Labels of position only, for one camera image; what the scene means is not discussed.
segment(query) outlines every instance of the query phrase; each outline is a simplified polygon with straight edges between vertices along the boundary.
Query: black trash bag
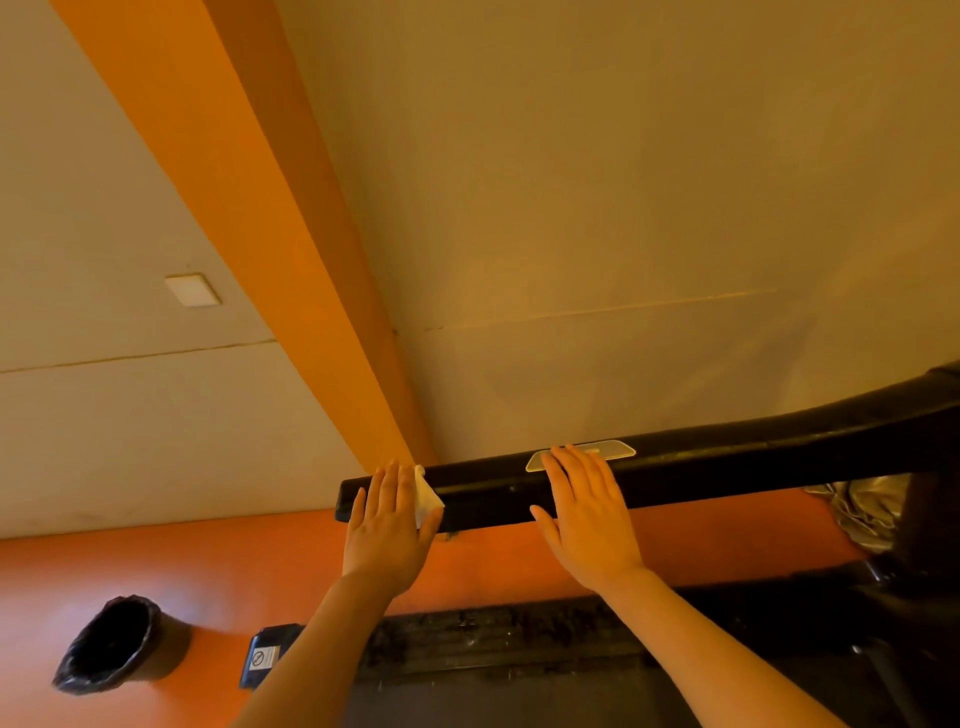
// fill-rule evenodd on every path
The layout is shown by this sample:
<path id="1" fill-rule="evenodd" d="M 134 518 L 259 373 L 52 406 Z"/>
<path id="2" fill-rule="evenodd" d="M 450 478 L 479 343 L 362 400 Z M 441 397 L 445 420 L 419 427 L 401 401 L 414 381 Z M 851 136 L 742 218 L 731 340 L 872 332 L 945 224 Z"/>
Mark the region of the black trash bag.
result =
<path id="1" fill-rule="evenodd" d="M 189 646 L 189 624 L 146 597 L 117 596 L 70 643 L 53 685 L 87 695 L 128 680 L 158 680 L 182 662 Z"/>

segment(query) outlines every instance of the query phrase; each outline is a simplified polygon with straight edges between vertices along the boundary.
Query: wrist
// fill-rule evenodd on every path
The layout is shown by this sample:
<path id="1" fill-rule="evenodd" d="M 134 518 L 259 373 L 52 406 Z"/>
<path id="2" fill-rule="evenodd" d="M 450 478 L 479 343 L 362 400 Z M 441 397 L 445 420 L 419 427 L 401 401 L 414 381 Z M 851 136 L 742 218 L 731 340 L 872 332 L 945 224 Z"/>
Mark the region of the wrist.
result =
<path id="1" fill-rule="evenodd" d="M 658 583 L 662 584 L 662 581 L 656 574 L 645 566 L 640 566 L 619 573 L 597 593 L 611 607 L 614 607 L 613 603 L 619 601 L 622 597 L 633 595 L 637 591 L 645 592 Z"/>
<path id="2" fill-rule="evenodd" d="M 337 579 L 336 586 L 344 589 L 365 603 L 385 612 L 394 600 L 395 589 L 389 579 L 370 570 L 356 570 L 345 573 Z"/>

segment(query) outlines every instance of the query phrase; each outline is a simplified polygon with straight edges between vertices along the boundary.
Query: silver fabric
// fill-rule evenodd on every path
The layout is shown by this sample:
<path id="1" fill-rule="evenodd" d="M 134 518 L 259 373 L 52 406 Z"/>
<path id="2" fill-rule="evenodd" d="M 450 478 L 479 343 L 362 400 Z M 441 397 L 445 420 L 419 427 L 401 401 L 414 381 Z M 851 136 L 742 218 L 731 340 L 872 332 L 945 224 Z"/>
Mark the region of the silver fabric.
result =
<path id="1" fill-rule="evenodd" d="M 830 510 L 853 542 L 871 553 L 894 544 L 909 473 L 811 485 L 808 493 L 830 501 Z"/>

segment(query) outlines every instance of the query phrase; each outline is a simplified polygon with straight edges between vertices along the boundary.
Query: hand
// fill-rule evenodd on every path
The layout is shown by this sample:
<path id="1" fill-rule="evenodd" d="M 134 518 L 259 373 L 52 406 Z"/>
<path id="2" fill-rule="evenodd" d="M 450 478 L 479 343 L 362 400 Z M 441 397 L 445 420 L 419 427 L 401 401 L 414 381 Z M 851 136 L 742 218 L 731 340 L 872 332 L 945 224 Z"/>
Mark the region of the hand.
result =
<path id="1" fill-rule="evenodd" d="M 437 535 L 444 509 L 436 508 L 417 531 L 417 488 L 410 466 L 378 468 L 353 501 L 344 548 L 344 576 L 364 574 L 390 599 L 413 586 Z"/>
<path id="2" fill-rule="evenodd" d="M 550 451 L 542 459 L 558 523 L 538 505 L 530 506 L 530 512 L 564 569 L 605 596 L 623 576 L 644 569 L 627 504 L 610 466 L 597 453 L 572 445 Z"/>

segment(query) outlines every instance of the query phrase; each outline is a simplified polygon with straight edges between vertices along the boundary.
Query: white tissue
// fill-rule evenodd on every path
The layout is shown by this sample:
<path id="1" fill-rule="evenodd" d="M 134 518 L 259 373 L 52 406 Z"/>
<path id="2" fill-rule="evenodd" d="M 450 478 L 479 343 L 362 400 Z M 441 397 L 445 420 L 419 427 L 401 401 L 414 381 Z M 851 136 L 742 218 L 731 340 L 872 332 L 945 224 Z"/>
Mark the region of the white tissue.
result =
<path id="1" fill-rule="evenodd" d="M 423 478 L 423 465 L 414 468 L 414 477 L 417 480 L 417 528 L 420 528 L 430 512 L 434 508 L 443 508 L 444 502 Z"/>

